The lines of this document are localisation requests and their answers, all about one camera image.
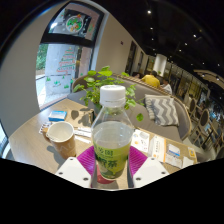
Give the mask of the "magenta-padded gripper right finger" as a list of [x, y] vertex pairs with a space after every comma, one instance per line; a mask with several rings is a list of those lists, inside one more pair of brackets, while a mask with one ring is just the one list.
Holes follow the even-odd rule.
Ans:
[[147, 157], [131, 146], [128, 157], [127, 180], [129, 188], [140, 188], [157, 181], [169, 172], [153, 157]]

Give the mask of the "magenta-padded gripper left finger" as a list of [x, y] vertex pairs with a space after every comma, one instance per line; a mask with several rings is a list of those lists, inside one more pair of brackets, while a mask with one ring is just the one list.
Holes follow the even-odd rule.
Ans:
[[92, 188], [97, 181], [94, 147], [89, 147], [78, 157], [69, 157], [56, 175], [81, 187]]

